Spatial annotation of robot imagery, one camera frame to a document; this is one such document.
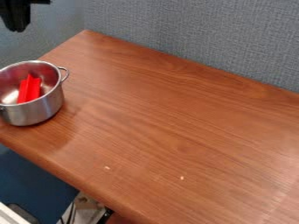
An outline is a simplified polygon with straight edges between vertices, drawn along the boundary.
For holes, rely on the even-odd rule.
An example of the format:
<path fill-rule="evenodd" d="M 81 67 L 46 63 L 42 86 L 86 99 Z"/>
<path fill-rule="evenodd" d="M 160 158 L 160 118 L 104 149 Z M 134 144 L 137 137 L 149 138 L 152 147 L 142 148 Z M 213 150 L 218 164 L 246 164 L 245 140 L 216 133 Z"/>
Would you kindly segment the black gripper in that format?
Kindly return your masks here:
<path fill-rule="evenodd" d="M 10 32 L 25 30 L 30 23 L 30 4 L 50 4 L 52 0 L 0 0 L 0 18 Z"/>

